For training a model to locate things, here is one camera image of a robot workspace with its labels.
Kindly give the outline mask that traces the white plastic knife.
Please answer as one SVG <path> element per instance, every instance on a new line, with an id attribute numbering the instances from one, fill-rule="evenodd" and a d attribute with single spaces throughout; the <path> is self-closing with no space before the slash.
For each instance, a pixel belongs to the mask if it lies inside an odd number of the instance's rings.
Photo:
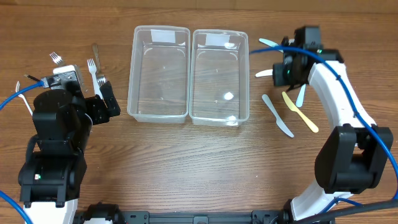
<path id="1" fill-rule="evenodd" d="M 296 102 L 295 102 L 295 105 L 298 108 L 301 108 L 302 105 L 303 105 L 303 101 L 304 101 L 304 98 L 305 98 L 305 90 L 306 90 L 306 84 L 301 86 L 300 91 L 298 93 L 298 96 L 297 96 L 297 99 L 296 99 Z"/>

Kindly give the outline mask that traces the yellow plastic knife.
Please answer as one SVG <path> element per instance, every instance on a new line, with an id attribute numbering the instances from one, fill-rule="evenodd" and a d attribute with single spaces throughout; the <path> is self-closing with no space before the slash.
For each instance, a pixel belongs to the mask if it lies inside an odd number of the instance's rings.
<path id="1" fill-rule="evenodd" d="M 286 94 L 286 92 L 282 92 L 282 97 L 284 99 L 285 104 L 289 108 L 289 110 L 297 113 L 301 119 L 304 121 L 304 123 L 308 126 L 308 128 L 313 132 L 317 133 L 319 132 L 319 128 L 307 117 L 305 116 L 293 103 L 293 101 L 289 98 L 289 96 Z"/>

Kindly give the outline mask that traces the pale blue knife bottom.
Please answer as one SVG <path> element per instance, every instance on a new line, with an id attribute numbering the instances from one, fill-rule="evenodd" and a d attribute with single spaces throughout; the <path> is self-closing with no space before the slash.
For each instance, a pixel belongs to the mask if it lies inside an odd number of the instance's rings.
<path id="1" fill-rule="evenodd" d="M 279 127 L 279 129 L 284 132 L 288 137 L 293 138 L 294 134 L 290 131 L 290 129 L 285 125 L 283 122 L 282 118 L 279 116 L 278 112 L 274 108 L 274 105 L 271 102 L 271 99 L 267 94 L 262 95 L 262 100 L 263 102 L 267 105 L 267 107 L 270 109 L 271 113 L 275 117 L 276 125 Z"/>

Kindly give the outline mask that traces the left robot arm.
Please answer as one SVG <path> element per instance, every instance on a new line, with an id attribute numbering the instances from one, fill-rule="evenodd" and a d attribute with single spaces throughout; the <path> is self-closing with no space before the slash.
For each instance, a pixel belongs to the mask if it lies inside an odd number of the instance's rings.
<path id="1" fill-rule="evenodd" d="M 110 82 L 101 96 L 80 88 L 48 90 L 34 100 L 37 133 L 29 139 L 18 182 L 26 223 L 72 223 L 86 172 L 85 148 L 94 125 L 120 114 Z"/>

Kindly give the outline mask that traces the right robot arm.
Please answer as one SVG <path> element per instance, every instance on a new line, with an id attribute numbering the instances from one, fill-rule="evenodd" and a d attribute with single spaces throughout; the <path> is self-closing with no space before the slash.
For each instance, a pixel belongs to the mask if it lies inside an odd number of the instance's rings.
<path id="1" fill-rule="evenodd" d="M 273 66 L 274 86 L 310 85 L 328 117 L 331 134 L 315 159 L 315 181 L 289 200 L 279 223 L 333 223 L 337 217 L 397 206 L 397 196 L 363 204 L 353 195 L 375 188 L 391 153 L 393 135 L 367 114 L 351 86 L 340 52 L 325 49 L 317 26 L 303 26 L 276 46 L 283 61 Z"/>

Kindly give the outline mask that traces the left clear plastic container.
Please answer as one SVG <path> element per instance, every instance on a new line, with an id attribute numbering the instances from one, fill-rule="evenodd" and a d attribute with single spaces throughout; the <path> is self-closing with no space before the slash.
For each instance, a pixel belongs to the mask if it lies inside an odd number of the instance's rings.
<path id="1" fill-rule="evenodd" d="M 131 53 L 127 113 L 138 122 L 184 123 L 188 114 L 190 30 L 137 26 Z"/>

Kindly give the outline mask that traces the clear plastic container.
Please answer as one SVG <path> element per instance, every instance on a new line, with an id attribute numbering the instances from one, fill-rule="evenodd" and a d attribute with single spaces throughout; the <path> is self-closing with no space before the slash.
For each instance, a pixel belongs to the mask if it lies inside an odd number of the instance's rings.
<path id="1" fill-rule="evenodd" d="M 189 116 L 194 125 L 236 127 L 249 118 L 248 35 L 235 30 L 193 33 Z"/>
<path id="2" fill-rule="evenodd" d="M 190 30 L 137 26 L 131 53 L 127 113 L 138 122 L 184 123 L 188 114 Z"/>

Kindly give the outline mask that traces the right clear plastic container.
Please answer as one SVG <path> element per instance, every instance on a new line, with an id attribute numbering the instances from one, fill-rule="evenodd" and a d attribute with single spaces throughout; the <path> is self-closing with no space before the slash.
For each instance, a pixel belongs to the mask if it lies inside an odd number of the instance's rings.
<path id="1" fill-rule="evenodd" d="M 248 35 L 235 30 L 193 33 L 189 116 L 194 125 L 236 127 L 249 118 Z"/>

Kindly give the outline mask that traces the cream plastic knife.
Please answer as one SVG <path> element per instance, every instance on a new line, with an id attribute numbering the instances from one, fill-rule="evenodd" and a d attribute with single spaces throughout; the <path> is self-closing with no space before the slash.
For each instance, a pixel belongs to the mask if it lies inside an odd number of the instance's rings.
<path id="1" fill-rule="evenodd" d="M 272 76 L 273 69 L 263 70 L 255 74 L 256 78 Z"/>

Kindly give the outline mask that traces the short silver metal fork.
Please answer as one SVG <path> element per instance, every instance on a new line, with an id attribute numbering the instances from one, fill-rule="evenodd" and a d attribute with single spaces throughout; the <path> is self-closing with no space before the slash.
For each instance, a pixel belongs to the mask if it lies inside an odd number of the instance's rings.
<path id="1" fill-rule="evenodd" d="M 99 58 L 99 54 L 98 54 L 98 45 L 97 43 L 92 44 L 92 49 L 93 49 L 93 54 L 95 57 L 95 64 L 96 64 L 96 79 L 98 82 L 99 86 L 102 86 L 106 83 L 106 78 L 104 76 L 104 74 L 101 71 L 101 65 L 100 65 L 100 58 Z"/>

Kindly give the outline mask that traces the light blue knife top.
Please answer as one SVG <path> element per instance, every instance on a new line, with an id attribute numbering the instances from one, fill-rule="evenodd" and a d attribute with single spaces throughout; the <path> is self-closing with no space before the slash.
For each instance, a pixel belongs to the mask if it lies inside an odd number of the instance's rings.
<path id="1" fill-rule="evenodd" d="M 278 46 L 278 43 L 276 43 L 272 40 L 269 40 L 269 39 L 260 38 L 259 42 L 266 45 L 268 49 L 275 48 Z"/>

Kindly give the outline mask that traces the thick white plastic fork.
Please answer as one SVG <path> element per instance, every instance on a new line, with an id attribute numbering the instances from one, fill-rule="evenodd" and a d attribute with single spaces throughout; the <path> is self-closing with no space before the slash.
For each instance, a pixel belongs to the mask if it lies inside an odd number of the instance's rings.
<path id="1" fill-rule="evenodd" d="M 98 95 L 101 99 L 103 99 L 103 95 L 101 93 L 100 86 L 99 86 L 97 78 L 96 78 L 97 68 L 94 63 L 94 60 L 92 58 L 88 59 L 87 64 L 88 64 L 88 70 L 91 74 L 92 81 L 93 81 L 94 93 L 95 93 L 95 95 Z"/>

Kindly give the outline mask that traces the long silver metal fork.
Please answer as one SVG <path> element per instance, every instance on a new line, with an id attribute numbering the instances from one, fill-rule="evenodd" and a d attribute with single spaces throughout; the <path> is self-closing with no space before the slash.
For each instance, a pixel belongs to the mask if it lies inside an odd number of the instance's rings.
<path id="1" fill-rule="evenodd" d="M 65 61 L 62 59 L 61 56 L 59 56 L 58 54 L 56 54 L 55 52 L 50 53 L 50 57 L 52 58 L 53 62 L 58 66 L 58 67 L 64 67 L 66 66 Z M 80 84 L 81 90 L 82 92 L 87 92 L 87 87 L 85 86 L 84 83 L 84 79 L 83 79 L 83 75 L 80 71 L 80 68 L 77 65 L 74 65 L 75 67 L 75 71 L 76 71 L 76 75 L 77 75 L 77 80 Z"/>

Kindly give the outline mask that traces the thin white plastic fork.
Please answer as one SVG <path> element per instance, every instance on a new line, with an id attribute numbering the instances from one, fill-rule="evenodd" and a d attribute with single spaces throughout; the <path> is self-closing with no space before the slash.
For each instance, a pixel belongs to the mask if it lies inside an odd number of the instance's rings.
<path id="1" fill-rule="evenodd" d="M 21 85 L 21 84 L 20 84 L 20 82 L 18 81 L 18 82 L 16 83 L 16 88 L 15 88 L 15 92 L 16 92 L 16 93 L 20 90 L 20 85 Z M 18 97 L 19 97 L 19 98 L 22 98 L 22 100 L 24 101 L 24 103 L 25 103 L 25 105 L 26 105 L 26 107 L 27 107 L 27 109 L 28 109 L 30 115 L 32 116 L 33 111 L 32 111 L 32 109 L 31 109 L 29 103 L 27 102 L 26 97 L 25 97 L 23 94 L 19 94 Z"/>

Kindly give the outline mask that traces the black-handled metal fork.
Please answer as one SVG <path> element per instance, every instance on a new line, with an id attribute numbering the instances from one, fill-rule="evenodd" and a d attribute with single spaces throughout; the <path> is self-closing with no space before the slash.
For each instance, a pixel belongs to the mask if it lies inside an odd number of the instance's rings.
<path id="1" fill-rule="evenodd" d="M 35 81 L 35 82 L 41 82 L 41 79 L 38 79 L 38 78 L 36 78 L 36 77 L 33 77 L 32 75 L 25 74 L 24 76 L 25 76 L 26 78 L 29 78 L 29 79 Z"/>

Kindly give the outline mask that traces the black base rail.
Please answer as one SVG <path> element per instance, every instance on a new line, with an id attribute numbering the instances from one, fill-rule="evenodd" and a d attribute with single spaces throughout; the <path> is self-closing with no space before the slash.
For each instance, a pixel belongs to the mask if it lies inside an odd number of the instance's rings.
<path id="1" fill-rule="evenodd" d="M 286 210 L 253 210 L 251 212 L 173 212 L 122 211 L 117 204 L 92 204 L 84 212 L 76 213 L 72 223 L 123 224 L 268 224 L 292 223 Z"/>

